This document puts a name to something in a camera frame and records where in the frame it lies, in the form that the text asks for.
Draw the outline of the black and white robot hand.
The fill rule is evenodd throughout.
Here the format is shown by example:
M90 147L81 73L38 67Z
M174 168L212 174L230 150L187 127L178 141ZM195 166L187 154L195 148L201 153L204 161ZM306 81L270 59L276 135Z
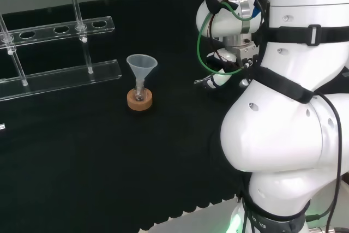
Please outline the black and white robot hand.
M194 85L203 87L207 90L221 89L232 75L222 75L221 73L238 73L242 71L243 66L238 64L238 57L227 51L225 48L219 49L217 52L209 53L203 61L207 67L220 74L211 72L208 76L195 80Z

